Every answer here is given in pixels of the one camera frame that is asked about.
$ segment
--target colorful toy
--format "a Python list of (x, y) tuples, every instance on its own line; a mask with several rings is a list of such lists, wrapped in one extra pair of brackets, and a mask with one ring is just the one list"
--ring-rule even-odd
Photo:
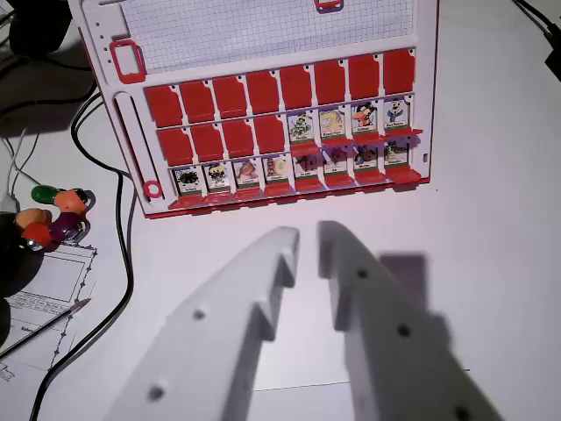
[(82, 189), (57, 189), (51, 186), (37, 186), (32, 190), (32, 199), (42, 204), (54, 204), (61, 212), (83, 213), (88, 209), (90, 199)]
[(31, 250), (42, 250), (52, 241), (77, 242), (85, 232), (84, 214), (91, 201), (84, 190), (64, 190), (42, 185), (33, 188), (32, 199), (57, 206), (61, 214), (53, 222), (50, 215), (41, 209), (23, 210), (16, 216), (16, 225), (23, 230), (21, 237)]

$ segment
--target white cable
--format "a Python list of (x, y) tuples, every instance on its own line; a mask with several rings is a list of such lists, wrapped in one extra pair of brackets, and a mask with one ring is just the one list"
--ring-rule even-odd
[(18, 167), (18, 164), (16, 163), (15, 159), (18, 155), (19, 152), (19, 148), (21, 146), (21, 142), (18, 144), (17, 147), (17, 151), (15, 151), (15, 153), (12, 153), (12, 151), (10, 150), (10, 147), (8, 146), (8, 141), (4, 138), (2, 138), (2, 141), (4, 143), (4, 147), (6, 148), (6, 150), (8, 151), (8, 154), (11, 157), (11, 166), (10, 166), (10, 170), (8, 171), (8, 184), (7, 184), (7, 188), (10, 188), (10, 175), (11, 175), (11, 169), (15, 169), (20, 175), (22, 175), (23, 177), (25, 177), (27, 180), (29, 180), (30, 182), (32, 182), (33, 184), (39, 186), (41, 183), (38, 182), (37, 180), (35, 180), (33, 177), (31, 177), (29, 174), (27, 174), (24, 170), (22, 170), (20, 167)]

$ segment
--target screw hole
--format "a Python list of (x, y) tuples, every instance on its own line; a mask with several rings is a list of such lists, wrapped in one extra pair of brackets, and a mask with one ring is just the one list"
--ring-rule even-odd
[(458, 406), (454, 414), (456, 414), (456, 419), (458, 421), (470, 421), (472, 419), (470, 411), (464, 406)]
[(159, 401), (164, 395), (166, 391), (161, 386), (152, 386), (150, 390), (148, 390), (148, 399), (152, 402)]
[(409, 326), (404, 324), (397, 325), (397, 334), (402, 338), (408, 338), (411, 336), (411, 329), (409, 329)]
[(203, 320), (206, 317), (207, 317), (207, 314), (204, 311), (202, 311), (201, 309), (196, 309), (195, 311), (193, 311), (193, 319), (194, 320)]

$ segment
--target grid paper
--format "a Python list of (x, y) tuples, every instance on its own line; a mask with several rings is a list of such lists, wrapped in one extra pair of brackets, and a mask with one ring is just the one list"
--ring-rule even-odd
[(414, 0), (126, 0), (124, 18), (147, 73), (409, 35)]

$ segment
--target red plastic clip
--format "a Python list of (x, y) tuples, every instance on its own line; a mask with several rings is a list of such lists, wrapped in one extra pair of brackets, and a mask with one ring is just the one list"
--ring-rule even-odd
[[(158, 191), (156, 193), (152, 193), (152, 191), (150, 191), (150, 187), (151, 186), (156, 186), (156, 188), (158, 189)], [(151, 199), (158, 199), (162, 196), (164, 196), (164, 192), (161, 189), (161, 184), (159, 182), (156, 182), (155, 180), (151, 180), (149, 182), (145, 182), (144, 186), (143, 186), (143, 190), (144, 190), (144, 194), (147, 197), (150, 197)]]
[[(134, 57), (137, 60), (138, 73), (130, 73), (128, 75), (123, 75), (121, 73), (121, 67), (119, 66), (119, 60), (117, 59), (117, 53), (115, 49), (120, 46), (130, 46), (134, 52)], [(142, 60), (142, 53), (140, 52), (140, 47), (132, 39), (120, 39), (117, 41), (111, 41), (109, 44), (109, 49), (111, 51), (111, 57), (113, 57), (113, 62), (115, 63), (115, 69), (119, 76), (119, 81), (122, 83), (137, 83), (146, 80), (146, 68), (144, 66), (144, 60)]]

